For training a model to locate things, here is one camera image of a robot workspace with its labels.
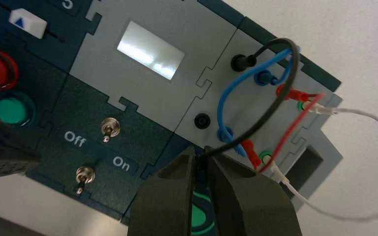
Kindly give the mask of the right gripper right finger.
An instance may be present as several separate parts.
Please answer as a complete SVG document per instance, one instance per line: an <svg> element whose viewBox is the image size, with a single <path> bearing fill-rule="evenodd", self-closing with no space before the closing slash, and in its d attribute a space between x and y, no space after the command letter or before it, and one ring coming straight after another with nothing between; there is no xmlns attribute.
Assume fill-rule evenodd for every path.
<svg viewBox="0 0 378 236"><path fill-rule="evenodd" d="M219 236L300 236L295 208L271 178L220 153L207 160Z"/></svg>

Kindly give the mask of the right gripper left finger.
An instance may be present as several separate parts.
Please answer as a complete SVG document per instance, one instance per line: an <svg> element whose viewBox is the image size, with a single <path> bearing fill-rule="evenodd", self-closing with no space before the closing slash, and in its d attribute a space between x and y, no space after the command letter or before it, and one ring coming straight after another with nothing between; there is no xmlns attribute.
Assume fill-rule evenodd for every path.
<svg viewBox="0 0 378 236"><path fill-rule="evenodd" d="M195 149L183 150L138 189L129 236L188 236L191 232Z"/></svg>

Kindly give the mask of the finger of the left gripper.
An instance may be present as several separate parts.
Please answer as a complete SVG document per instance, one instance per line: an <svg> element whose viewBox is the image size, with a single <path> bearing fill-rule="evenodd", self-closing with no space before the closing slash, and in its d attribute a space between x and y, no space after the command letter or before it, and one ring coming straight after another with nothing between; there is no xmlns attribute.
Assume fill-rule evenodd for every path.
<svg viewBox="0 0 378 236"><path fill-rule="evenodd" d="M0 177L35 168L40 154L26 147L10 127L0 121Z"/></svg>

